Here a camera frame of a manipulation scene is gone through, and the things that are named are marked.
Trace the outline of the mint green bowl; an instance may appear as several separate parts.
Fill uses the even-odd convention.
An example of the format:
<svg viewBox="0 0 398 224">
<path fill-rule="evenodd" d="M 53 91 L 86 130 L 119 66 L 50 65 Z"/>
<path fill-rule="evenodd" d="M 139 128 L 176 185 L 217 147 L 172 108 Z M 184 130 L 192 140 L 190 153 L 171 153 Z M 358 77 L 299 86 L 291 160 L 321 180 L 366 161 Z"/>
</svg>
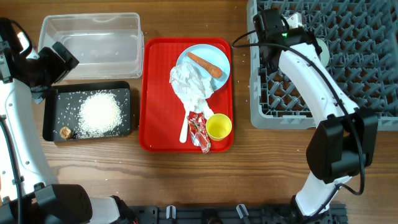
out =
<svg viewBox="0 0 398 224">
<path fill-rule="evenodd" d="M 324 67 L 327 67 L 329 60 L 330 60 L 329 49 L 328 49 L 326 43 L 322 39 L 317 38 L 317 43 L 318 43 L 318 46 L 321 47 L 321 50 L 322 50 L 318 57 L 321 61 L 321 64 Z"/>
</svg>

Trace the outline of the orange carrot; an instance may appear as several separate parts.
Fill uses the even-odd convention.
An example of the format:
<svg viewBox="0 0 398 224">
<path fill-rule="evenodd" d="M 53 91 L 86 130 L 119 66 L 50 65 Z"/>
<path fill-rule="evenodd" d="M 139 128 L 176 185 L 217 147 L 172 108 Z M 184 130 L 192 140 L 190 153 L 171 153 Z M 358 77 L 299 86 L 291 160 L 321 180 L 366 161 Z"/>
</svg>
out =
<svg viewBox="0 0 398 224">
<path fill-rule="evenodd" d="M 221 78 L 222 77 L 223 71 L 219 67 L 213 65 L 212 63 L 200 58 L 199 56 L 197 56 L 191 52 L 188 52 L 187 56 L 191 60 L 193 60 L 195 63 L 197 63 L 199 66 L 204 68 L 213 78 Z"/>
</svg>

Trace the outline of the white rice pile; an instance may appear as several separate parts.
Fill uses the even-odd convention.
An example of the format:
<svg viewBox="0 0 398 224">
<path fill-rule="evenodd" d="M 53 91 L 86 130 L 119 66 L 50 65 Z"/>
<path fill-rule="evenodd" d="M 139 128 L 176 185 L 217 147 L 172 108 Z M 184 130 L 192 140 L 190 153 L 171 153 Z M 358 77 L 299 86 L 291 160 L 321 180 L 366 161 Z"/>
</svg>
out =
<svg viewBox="0 0 398 224">
<path fill-rule="evenodd" d="M 103 134 L 121 124 L 121 110 L 108 93 L 86 99 L 79 112 L 82 130 L 89 134 Z"/>
</svg>

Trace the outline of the brown food scrap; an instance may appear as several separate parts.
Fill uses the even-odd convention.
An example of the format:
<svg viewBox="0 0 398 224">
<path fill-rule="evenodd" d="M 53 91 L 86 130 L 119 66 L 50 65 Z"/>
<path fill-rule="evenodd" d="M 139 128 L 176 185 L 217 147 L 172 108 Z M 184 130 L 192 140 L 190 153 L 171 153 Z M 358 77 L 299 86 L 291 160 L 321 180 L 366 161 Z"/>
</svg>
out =
<svg viewBox="0 0 398 224">
<path fill-rule="evenodd" d="M 71 139 L 73 137 L 73 131 L 70 128 L 64 126 L 60 129 L 60 137 L 63 139 Z"/>
</svg>

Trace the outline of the white napkin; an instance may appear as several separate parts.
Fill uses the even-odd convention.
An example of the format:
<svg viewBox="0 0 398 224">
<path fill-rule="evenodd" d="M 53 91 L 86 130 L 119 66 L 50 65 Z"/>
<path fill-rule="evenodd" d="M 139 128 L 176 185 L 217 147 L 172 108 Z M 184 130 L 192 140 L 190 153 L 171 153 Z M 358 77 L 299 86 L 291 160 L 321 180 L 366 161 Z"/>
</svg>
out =
<svg viewBox="0 0 398 224">
<path fill-rule="evenodd" d="M 214 93 L 211 78 L 203 78 L 192 63 L 183 62 L 174 66 L 169 83 L 186 110 L 202 113 L 206 119 L 214 115 L 207 102 Z"/>
</svg>

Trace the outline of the yellow plastic cup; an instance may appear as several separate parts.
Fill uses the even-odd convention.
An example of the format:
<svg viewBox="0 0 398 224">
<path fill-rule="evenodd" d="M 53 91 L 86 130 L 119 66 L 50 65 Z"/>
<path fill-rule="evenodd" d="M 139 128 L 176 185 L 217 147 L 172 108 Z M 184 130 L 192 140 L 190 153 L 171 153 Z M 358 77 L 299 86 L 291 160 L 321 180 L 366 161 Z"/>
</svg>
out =
<svg viewBox="0 0 398 224">
<path fill-rule="evenodd" d="M 225 114 L 214 114 L 206 122 L 206 131 L 210 139 L 221 141 L 226 138 L 233 129 L 231 119 Z"/>
</svg>

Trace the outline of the red candy wrapper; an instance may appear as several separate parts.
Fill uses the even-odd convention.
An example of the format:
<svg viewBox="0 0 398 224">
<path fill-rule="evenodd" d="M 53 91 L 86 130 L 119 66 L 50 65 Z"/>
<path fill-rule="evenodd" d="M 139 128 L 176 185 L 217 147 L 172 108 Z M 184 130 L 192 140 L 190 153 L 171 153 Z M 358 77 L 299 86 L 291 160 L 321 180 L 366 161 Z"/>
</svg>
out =
<svg viewBox="0 0 398 224">
<path fill-rule="evenodd" d="M 188 128 L 192 143 L 196 147 L 200 147 L 202 153 L 210 151 L 211 142 L 206 130 L 206 118 L 203 113 L 189 112 L 187 116 Z"/>
</svg>

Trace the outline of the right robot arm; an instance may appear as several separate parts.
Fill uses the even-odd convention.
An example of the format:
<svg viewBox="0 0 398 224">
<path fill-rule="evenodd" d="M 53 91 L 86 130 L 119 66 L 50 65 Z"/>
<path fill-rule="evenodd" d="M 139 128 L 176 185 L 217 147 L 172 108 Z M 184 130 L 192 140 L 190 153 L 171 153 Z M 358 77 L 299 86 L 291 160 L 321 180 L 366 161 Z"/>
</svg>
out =
<svg viewBox="0 0 398 224">
<path fill-rule="evenodd" d="M 307 147 L 310 174 L 292 198 L 291 218 L 313 222 L 326 214 L 340 189 L 361 195 L 365 168 L 373 161 L 378 118 L 360 108 L 332 79 L 313 32 L 283 18 L 277 9 L 253 17 L 257 46 L 268 72 L 281 71 L 295 85 L 316 125 Z"/>
</svg>

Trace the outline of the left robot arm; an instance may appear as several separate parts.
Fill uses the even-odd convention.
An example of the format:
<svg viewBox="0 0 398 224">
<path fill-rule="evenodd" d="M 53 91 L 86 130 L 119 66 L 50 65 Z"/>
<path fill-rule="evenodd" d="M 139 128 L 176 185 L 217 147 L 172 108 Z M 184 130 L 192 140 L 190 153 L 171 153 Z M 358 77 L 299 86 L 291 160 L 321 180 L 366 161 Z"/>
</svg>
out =
<svg viewBox="0 0 398 224">
<path fill-rule="evenodd" d="M 59 184 L 35 133 L 32 102 L 41 102 L 79 61 L 60 43 L 35 57 L 1 18 L 1 223 L 119 223 L 134 214 L 117 196 L 91 198 L 77 184 Z"/>
</svg>

